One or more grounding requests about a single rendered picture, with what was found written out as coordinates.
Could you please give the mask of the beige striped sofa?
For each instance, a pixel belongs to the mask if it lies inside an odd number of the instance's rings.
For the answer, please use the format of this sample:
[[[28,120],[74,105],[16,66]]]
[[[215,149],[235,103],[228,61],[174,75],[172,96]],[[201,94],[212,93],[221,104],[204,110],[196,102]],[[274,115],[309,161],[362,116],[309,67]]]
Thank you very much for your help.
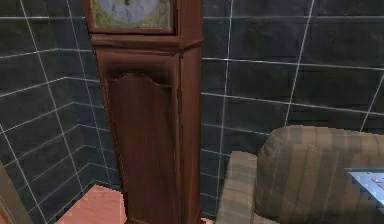
[[[384,224],[348,174],[384,168],[384,135],[291,125],[230,155],[215,224]]]

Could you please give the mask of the brown wooden grandfather clock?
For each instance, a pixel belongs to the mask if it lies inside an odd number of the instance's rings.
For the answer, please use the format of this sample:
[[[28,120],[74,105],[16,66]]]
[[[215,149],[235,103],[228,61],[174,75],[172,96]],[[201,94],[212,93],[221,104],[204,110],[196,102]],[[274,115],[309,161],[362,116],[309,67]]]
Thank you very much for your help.
[[[202,0],[81,0],[126,224],[202,224]]]

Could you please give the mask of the brown wooden furniture edge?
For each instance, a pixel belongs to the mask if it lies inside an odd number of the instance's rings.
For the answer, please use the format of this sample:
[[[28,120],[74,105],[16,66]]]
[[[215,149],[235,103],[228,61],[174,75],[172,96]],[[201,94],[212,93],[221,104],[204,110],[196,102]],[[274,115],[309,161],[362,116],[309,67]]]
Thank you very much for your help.
[[[9,175],[0,162],[0,224],[33,224]]]

